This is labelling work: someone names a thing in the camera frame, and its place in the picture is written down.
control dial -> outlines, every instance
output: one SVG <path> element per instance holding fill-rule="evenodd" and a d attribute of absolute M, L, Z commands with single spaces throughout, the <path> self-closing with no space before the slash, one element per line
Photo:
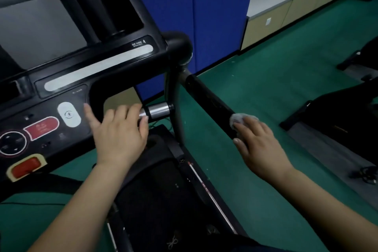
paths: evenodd
<path fill-rule="evenodd" d="M 15 156 L 21 153 L 28 144 L 26 136 L 18 131 L 9 131 L 0 135 L 0 153 L 4 156 Z"/>

treadmill belt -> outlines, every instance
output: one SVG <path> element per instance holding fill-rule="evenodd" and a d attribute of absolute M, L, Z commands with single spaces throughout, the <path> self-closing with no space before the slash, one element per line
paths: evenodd
<path fill-rule="evenodd" d="M 174 161 L 143 171 L 116 198 L 135 252 L 181 250 L 208 229 L 221 230 Z"/>

green carpet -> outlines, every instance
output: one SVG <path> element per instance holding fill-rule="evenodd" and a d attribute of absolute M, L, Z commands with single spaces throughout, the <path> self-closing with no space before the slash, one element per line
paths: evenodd
<path fill-rule="evenodd" d="M 357 82 L 335 69 L 378 35 L 378 0 L 339 0 L 200 78 L 236 112 L 258 116 L 274 131 L 297 169 L 340 201 L 378 224 L 378 212 L 311 157 L 278 124 L 305 101 Z M 292 251 L 326 251 L 304 218 L 273 188 L 249 172 L 232 142 L 182 90 L 187 147 L 249 236 Z M 85 179 L 95 151 L 56 170 Z M 7 201 L 66 203 L 52 193 L 14 195 Z M 1 250 L 25 251 L 59 213 L 59 206 L 0 206 Z M 113 251 L 107 233 L 99 251 Z"/>

black cable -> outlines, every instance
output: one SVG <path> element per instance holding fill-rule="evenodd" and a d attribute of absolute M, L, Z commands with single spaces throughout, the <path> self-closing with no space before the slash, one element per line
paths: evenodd
<path fill-rule="evenodd" d="M 28 205 L 28 206 L 38 206 L 38 205 L 52 205 L 52 206 L 64 206 L 64 203 L 24 203 L 24 202 L 2 202 L 0 205 L 5 204 L 15 204 L 15 205 Z"/>

treadmill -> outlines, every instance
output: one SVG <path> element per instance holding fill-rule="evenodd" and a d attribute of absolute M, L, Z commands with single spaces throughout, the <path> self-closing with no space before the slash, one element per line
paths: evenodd
<path fill-rule="evenodd" d="M 150 130 L 107 226 L 117 251 L 166 251 L 207 234 L 247 236 L 184 146 L 180 85 L 234 138 L 234 113 L 187 69 L 192 44 L 161 33 L 141 0 L 0 0 L 0 195 L 73 194 L 81 182 L 50 174 L 95 148 L 83 103 L 166 73 L 165 101 L 144 106 Z"/>

